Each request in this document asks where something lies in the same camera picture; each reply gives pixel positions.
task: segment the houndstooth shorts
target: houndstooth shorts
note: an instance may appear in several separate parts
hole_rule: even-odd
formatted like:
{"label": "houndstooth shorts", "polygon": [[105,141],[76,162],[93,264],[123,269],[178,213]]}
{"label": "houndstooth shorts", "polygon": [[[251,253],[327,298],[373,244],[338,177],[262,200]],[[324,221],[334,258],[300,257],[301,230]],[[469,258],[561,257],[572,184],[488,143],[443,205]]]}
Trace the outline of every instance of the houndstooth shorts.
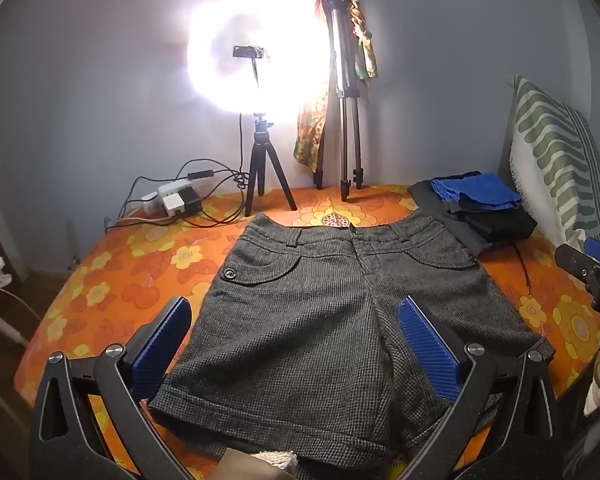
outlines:
{"label": "houndstooth shorts", "polygon": [[343,230],[288,228],[258,214],[215,277],[152,413],[212,454],[292,450],[303,478],[380,476],[397,451],[417,451],[448,407],[398,325],[408,295],[465,342],[507,356],[553,353],[419,211]]}

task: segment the blue gripper pad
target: blue gripper pad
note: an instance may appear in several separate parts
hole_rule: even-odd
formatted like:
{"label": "blue gripper pad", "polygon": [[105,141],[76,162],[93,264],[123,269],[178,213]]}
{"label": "blue gripper pad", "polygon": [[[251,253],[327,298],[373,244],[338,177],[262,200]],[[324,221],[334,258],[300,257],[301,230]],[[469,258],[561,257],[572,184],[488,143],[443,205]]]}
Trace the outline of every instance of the blue gripper pad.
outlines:
{"label": "blue gripper pad", "polygon": [[151,399],[162,384],[164,373],[191,327],[191,307],[185,298],[174,298],[154,322],[139,328],[146,338],[131,363],[131,397],[136,402]]}
{"label": "blue gripper pad", "polygon": [[455,402],[462,389],[459,363],[411,298],[398,307],[398,322],[436,394]]}

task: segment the stack of folded clothes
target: stack of folded clothes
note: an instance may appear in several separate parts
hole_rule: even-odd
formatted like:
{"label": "stack of folded clothes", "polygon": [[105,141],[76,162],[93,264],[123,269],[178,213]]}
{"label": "stack of folded clothes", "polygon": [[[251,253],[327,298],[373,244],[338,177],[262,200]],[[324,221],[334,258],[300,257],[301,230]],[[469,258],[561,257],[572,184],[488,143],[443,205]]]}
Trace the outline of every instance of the stack of folded clothes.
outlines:
{"label": "stack of folded clothes", "polygon": [[493,173],[424,180],[410,192],[423,213],[441,221],[474,256],[529,238],[536,227],[522,197]]}

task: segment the white knitted fabric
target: white knitted fabric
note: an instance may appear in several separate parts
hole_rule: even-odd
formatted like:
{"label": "white knitted fabric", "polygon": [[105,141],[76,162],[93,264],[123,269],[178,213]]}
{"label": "white knitted fabric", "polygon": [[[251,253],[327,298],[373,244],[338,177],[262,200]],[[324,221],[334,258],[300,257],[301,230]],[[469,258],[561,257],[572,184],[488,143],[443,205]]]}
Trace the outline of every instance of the white knitted fabric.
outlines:
{"label": "white knitted fabric", "polygon": [[298,472],[298,457],[293,451],[263,451],[251,456],[269,462],[290,475],[295,475]]}

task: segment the green and white striped pillow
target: green and white striped pillow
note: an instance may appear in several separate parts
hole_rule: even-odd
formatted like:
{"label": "green and white striped pillow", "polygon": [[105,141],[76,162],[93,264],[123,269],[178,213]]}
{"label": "green and white striped pillow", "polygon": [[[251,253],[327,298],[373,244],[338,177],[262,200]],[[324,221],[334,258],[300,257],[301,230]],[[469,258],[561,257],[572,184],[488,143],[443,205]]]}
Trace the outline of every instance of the green and white striped pillow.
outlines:
{"label": "green and white striped pillow", "polygon": [[582,114],[517,76],[511,174],[525,208],[556,246],[600,240],[600,154]]}

